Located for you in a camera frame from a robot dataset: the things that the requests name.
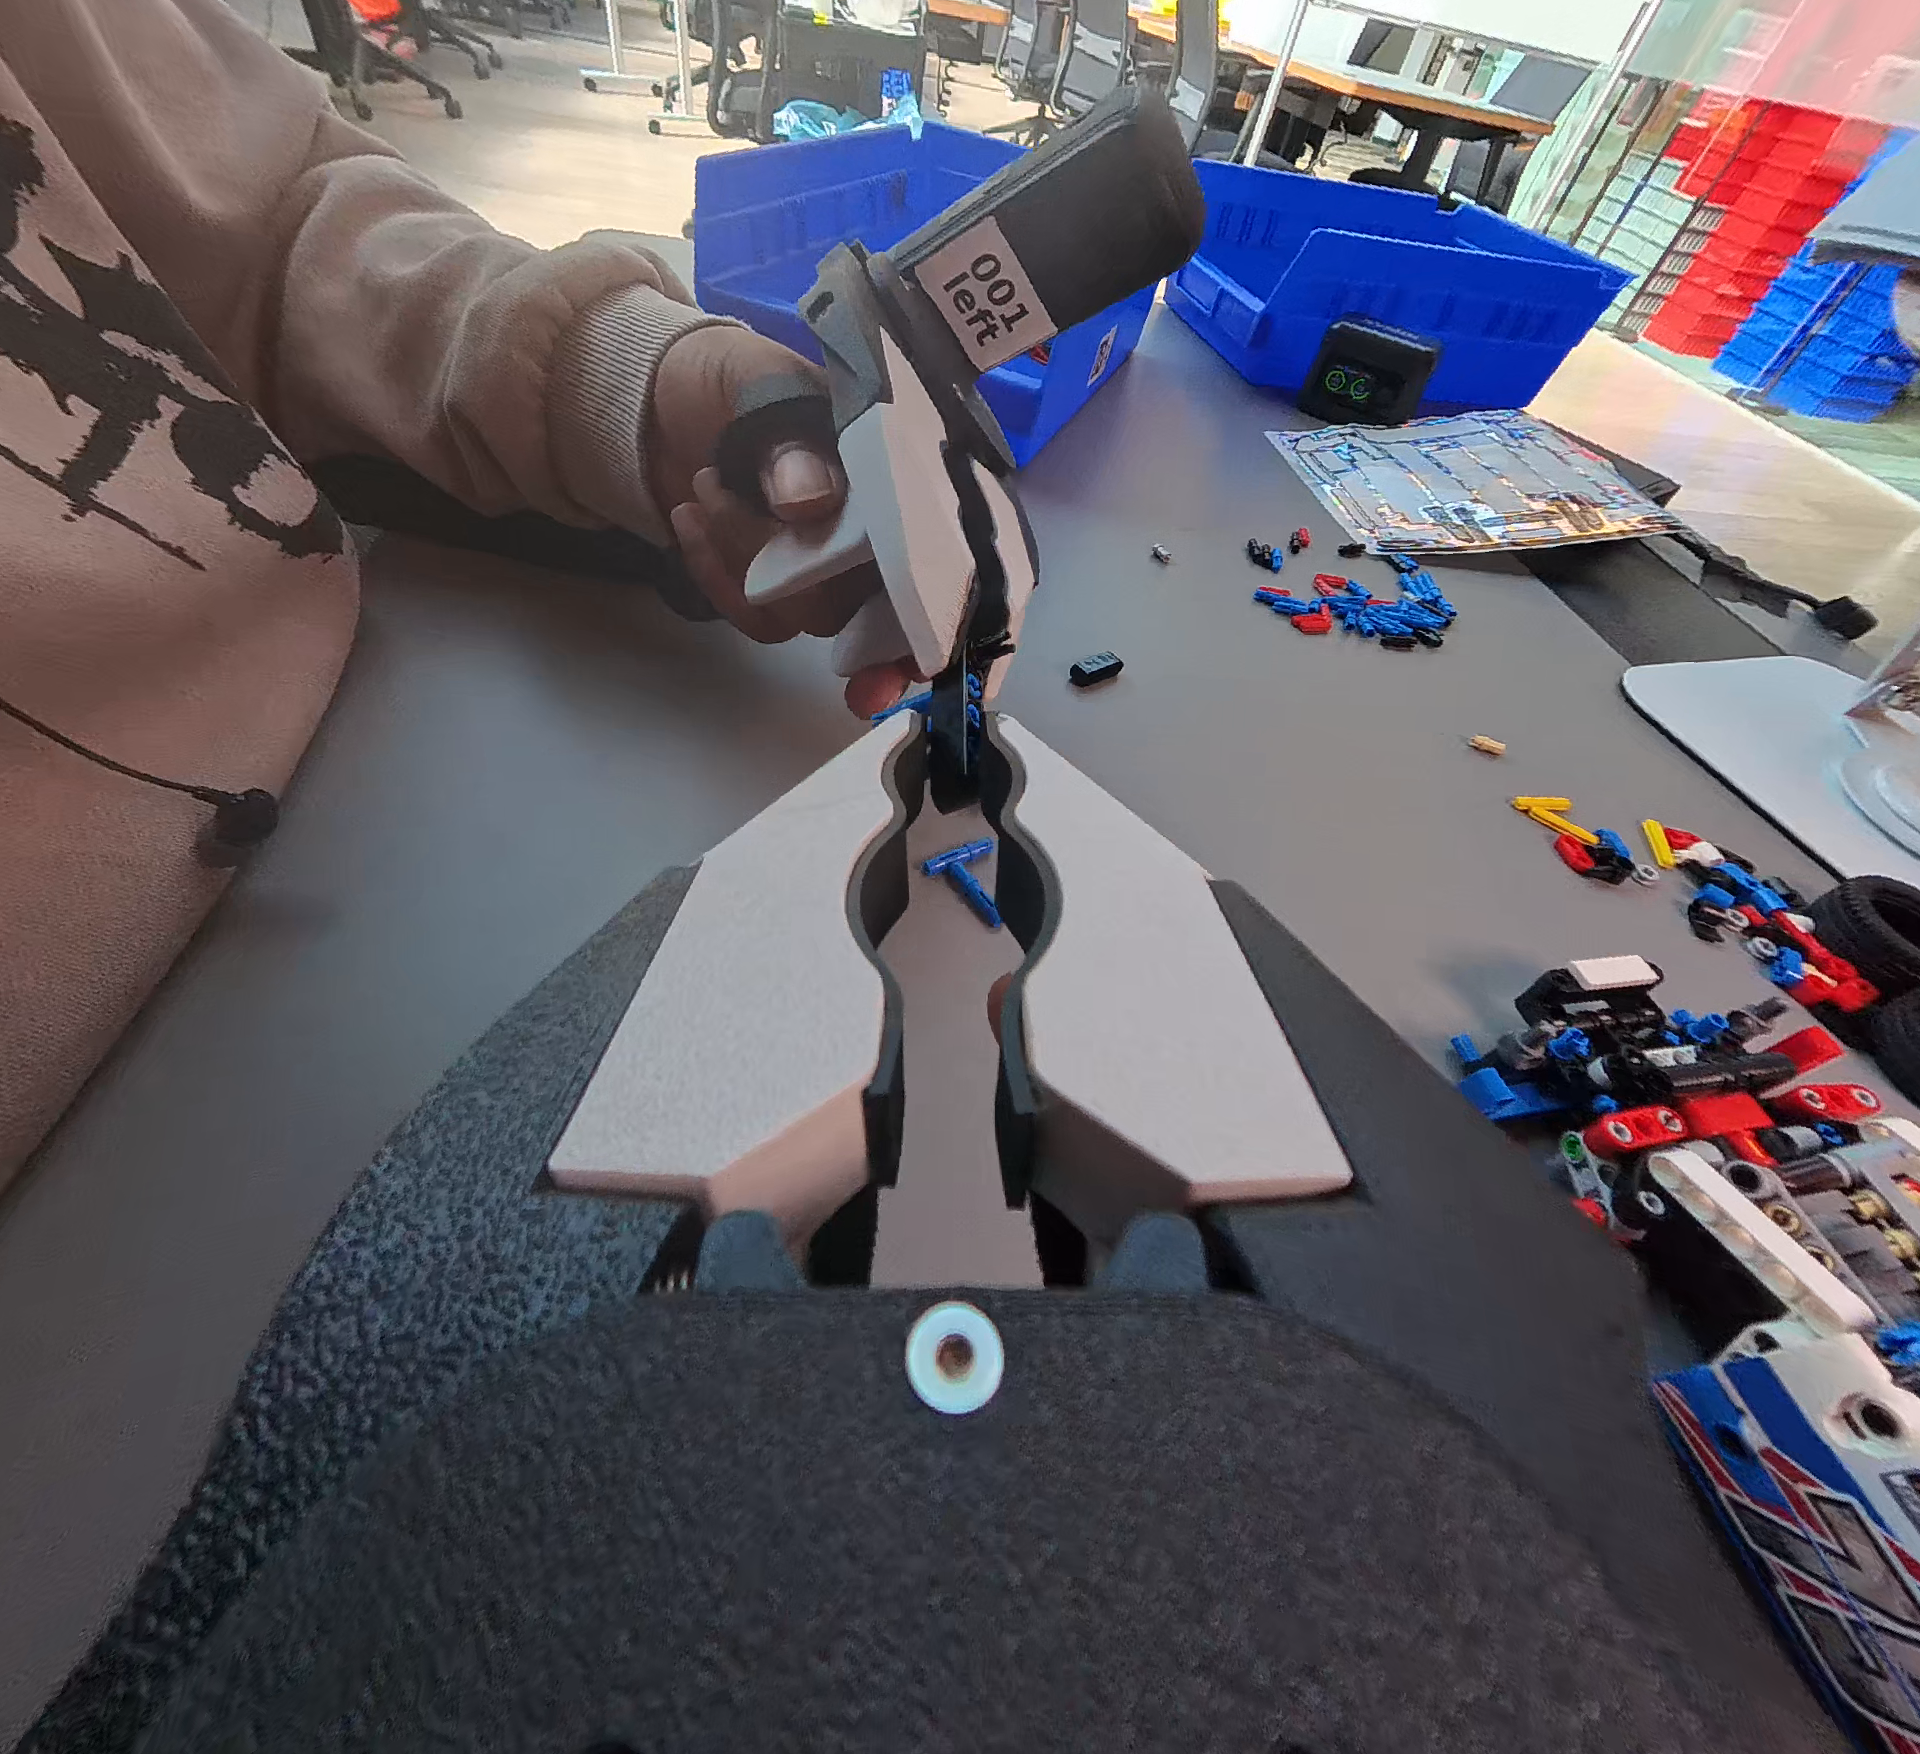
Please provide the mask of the silver monitor stand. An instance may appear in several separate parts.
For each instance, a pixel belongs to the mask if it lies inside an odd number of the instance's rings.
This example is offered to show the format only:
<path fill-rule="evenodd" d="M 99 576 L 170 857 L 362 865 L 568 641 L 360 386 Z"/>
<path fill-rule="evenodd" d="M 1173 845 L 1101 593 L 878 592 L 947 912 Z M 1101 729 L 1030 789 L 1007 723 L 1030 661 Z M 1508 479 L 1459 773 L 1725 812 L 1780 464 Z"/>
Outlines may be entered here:
<path fill-rule="evenodd" d="M 1918 884 L 1918 631 L 1870 677 L 1810 657 L 1631 667 L 1625 702 L 1838 877 Z"/>

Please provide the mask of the blue plastic crate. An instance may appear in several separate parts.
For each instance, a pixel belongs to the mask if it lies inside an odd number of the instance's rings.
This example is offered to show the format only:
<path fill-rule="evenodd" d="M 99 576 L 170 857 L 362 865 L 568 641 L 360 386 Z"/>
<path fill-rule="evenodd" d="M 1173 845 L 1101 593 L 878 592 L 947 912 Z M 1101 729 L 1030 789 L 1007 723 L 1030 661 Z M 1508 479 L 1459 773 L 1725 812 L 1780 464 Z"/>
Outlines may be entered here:
<path fill-rule="evenodd" d="M 1007 139 L 940 123 L 916 130 L 868 126 L 703 158 L 695 165 L 691 295 L 701 311 L 821 366 L 803 320 L 821 257 L 850 241 L 868 252 L 892 249 L 1020 158 Z M 1153 283 L 978 383 L 1020 470 L 1136 353 L 1156 295 Z"/>
<path fill-rule="evenodd" d="M 1424 406 L 1532 406 L 1628 269 L 1482 205 L 1201 159 L 1196 255 L 1165 304 L 1249 386 L 1299 391 L 1337 321 L 1440 349 Z"/>

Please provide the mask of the pile of blue pins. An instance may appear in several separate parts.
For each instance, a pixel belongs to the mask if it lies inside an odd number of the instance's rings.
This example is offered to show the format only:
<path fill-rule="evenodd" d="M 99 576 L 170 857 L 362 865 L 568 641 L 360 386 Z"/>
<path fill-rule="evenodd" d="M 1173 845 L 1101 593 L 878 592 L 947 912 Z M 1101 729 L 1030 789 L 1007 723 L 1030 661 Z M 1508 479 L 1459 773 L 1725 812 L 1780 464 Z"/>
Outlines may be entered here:
<path fill-rule="evenodd" d="M 1282 563 L 1308 551 L 1305 531 L 1292 532 L 1285 544 L 1244 542 L 1244 558 L 1265 576 L 1254 592 L 1254 603 L 1265 613 L 1288 624 L 1299 638 L 1344 631 L 1380 652 L 1440 652 L 1446 647 L 1457 625 L 1457 606 L 1421 563 L 1406 554 L 1375 556 L 1390 569 L 1396 593 L 1377 593 L 1350 573 L 1318 573 L 1308 593 L 1273 586 Z"/>

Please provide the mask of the small black box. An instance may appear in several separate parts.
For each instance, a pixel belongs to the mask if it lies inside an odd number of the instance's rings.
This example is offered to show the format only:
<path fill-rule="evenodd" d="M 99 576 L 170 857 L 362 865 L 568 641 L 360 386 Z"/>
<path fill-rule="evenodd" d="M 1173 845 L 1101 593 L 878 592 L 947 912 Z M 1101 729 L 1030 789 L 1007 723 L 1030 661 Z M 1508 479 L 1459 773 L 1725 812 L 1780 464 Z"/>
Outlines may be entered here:
<path fill-rule="evenodd" d="M 1333 321 L 1292 406 L 1333 425 L 1404 425 L 1419 417 L 1446 349 L 1363 320 Z"/>

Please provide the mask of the pile of mixed bricks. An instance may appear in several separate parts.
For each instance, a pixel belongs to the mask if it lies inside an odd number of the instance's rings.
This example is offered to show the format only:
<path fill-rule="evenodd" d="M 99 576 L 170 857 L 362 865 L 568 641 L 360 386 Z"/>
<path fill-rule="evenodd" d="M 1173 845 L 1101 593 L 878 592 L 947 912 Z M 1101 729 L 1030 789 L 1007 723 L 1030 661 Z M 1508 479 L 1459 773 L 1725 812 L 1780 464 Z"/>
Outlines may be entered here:
<path fill-rule="evenodd" d="M 1556 857 L 1573 877 L 1609 888 L 1671 884 L 1687 933 L 1709 946 L 1738 946 L 1764 981 L 1813 1017 L 1863 1022 L 1886 997 L 1847 962 L 1813 939 L 1813 899 L 1764 877 L 1744 855 L 1718 852 L 1706 836 L 1655 820 L 1640 836 L 1590 828 L 1570 800 L 1515 796 L 1511 812 L 1550 832 Z"/>

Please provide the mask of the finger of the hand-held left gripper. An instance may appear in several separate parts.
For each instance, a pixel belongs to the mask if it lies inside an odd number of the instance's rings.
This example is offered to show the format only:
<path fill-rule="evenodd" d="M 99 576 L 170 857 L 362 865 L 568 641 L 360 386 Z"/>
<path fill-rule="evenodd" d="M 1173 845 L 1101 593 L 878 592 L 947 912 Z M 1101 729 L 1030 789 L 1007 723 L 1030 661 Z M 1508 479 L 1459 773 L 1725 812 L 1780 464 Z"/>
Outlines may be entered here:
<path fill-rule="evenodd" d="M 973 674 L 1001 680 L 1020 650 L 1039 554 L 1020 495 L 992 473 L 975 473 L 987 506 L 989 551 L 975 558 Z"/>
<path fill-rule="evenodd" d="M 937 677 L 962 655 L 973 618 L 975 556 L 943 464 L 947 428 L 889 334 L 887 396 L 840 433 L 847 505 L 879 573 L 879 593 L 837 638 L 837 674 L 913 663 Z"/>

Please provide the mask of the person's left forearm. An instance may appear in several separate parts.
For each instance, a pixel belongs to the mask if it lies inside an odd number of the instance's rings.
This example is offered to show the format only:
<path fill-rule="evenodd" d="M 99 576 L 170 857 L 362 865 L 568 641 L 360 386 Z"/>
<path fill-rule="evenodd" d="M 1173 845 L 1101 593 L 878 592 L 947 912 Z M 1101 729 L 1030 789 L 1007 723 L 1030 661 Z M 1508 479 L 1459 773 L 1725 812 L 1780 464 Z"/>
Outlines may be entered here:
<path fill-rule="evenodd" d="M 697 312 L 625 236 L 516 241 L 351 127 L 312 75 L 252 43 L 238 105 L 196 159 L 223 184 L 219 262 L 192 320 L 302 457 L 384 451 L 481 515 L 535 512 L 665 548 L 665 369 Z"/>

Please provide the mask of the person's left hand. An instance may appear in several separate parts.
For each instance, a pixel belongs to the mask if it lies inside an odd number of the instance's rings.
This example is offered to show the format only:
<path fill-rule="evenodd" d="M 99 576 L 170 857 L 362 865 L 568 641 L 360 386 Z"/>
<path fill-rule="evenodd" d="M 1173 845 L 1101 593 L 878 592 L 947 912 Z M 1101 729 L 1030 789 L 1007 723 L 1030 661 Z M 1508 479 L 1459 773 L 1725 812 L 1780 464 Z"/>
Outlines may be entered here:
<path fill-rule="evenodd" d="M 878 592 L 868 570 L 842 570 L 811 592 L 750 603 L 748 570 L 781 528 L 840 515 L 845 470 L 832 434 L 795 434 L 762 448 L 759 501 L 729 493 L 714 473 L 714 446 L 748 388 L 766 376 L 819 383 L 819 372 L 743 328 L 701 328 L 677 336 L 661 359 L 645 428 L 645 483 L 668 522 L 681 566 L 707 606 L 755 642 L 840 635 Z"/>

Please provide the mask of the short black perforated beam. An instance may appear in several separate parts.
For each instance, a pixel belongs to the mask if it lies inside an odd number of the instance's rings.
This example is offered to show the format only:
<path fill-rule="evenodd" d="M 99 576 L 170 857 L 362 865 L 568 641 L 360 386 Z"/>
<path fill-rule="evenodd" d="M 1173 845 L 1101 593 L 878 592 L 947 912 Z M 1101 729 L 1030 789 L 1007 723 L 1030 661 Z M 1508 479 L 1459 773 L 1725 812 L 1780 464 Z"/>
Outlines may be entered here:
<path fill-rule="evenodd" d="M 940 813 L 975 806 L 985 736 L 975 747 L 966 747 L 965 674 L 971 670 L 978 671 L 973 650 L 965 647 L 962 655 L 929 684 L 933 702 L 923 713 L 923 791 Z"/>

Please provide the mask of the person's beige sweatshirt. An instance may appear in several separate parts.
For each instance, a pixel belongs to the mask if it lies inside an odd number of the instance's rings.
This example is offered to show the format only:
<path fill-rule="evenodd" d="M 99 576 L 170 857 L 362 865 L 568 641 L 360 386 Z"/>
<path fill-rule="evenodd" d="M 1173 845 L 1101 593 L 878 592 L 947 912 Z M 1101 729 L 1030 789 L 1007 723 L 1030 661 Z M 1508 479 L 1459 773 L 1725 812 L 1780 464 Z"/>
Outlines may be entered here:
<path fill-rule="evenodd" d="M 277 796 L 355 556 L 274 350 L 312 75 L 216 0 L 2 0 L 2 1178 Z"/>

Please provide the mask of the rack of red blue bins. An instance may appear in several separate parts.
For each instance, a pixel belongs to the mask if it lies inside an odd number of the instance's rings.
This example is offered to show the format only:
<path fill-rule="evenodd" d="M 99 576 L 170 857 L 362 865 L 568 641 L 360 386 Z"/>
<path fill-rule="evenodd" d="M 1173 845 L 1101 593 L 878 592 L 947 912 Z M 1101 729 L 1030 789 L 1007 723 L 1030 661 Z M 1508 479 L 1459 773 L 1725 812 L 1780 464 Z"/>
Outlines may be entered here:
<path fill-rule="evenodd" d="M 1625 273 L 1600 328 L 1773 417 L 1883 422 L 1918 386 L 1890 265 L 1819 262 L 1816 227 L 1910 127 L 1632 82 L 1553 220 Z"/>

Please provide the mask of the brick-built toy race car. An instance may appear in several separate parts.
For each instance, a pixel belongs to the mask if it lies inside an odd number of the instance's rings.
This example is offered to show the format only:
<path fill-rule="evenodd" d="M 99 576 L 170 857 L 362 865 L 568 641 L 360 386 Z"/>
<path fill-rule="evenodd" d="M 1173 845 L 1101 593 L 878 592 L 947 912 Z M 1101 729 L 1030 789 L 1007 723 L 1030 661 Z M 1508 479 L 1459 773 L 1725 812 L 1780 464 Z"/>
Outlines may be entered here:
<path fill-rule="evenodd" d="M 1651 1382 L 1667 1438 L 1813 1692 L 1860 1751 L 1918 1748 L 1918 1126 L 1816 1078 L 1783 1000 L 1666 1010 L 1663 971 L 1590 958 L 1454 1036 L 1492 1124 L 1557 1166 L 1709 1357 Z"/>

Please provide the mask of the sticker sheet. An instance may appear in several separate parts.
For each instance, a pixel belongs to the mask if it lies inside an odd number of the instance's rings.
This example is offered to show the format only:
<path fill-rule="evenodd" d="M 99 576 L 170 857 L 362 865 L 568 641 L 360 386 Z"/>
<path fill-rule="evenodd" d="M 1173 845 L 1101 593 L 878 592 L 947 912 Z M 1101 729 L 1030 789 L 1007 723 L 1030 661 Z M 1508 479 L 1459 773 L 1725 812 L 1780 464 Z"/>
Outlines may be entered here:
<path fill-rule="evenodd" d="M 1525 554 L 1684 528 L 1600 451 L 1522 411 L 1265 440 L 1346 542 L 1377 556 Z"/>

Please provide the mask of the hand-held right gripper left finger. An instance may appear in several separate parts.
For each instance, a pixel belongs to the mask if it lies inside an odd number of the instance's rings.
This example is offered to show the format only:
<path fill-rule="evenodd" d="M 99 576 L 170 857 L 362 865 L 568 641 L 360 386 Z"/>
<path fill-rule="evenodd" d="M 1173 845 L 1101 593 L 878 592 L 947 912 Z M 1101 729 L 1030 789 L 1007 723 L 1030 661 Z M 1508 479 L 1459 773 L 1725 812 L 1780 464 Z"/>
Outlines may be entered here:
<path fill-rule="evenodd" d="M 713 1224 L 766 1217 L 813 1286 L 868 1286 L 897 1185 L 920 719 L 894 713 L 703 855 L 543 1176 Z"/>

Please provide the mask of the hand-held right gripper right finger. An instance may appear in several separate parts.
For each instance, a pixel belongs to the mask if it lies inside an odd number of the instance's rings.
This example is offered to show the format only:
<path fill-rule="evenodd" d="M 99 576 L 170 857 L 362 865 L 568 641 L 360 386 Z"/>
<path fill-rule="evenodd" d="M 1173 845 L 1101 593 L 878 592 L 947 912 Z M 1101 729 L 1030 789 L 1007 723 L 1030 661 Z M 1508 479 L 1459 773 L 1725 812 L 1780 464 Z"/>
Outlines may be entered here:
<path fill-rule="evenodd" d="M 1314 1201 L 1354 1166 L 1214 877 L 1007 716 L 989 719 L 995 1152 L 1046 1286 L 1150 1213 Z"/>

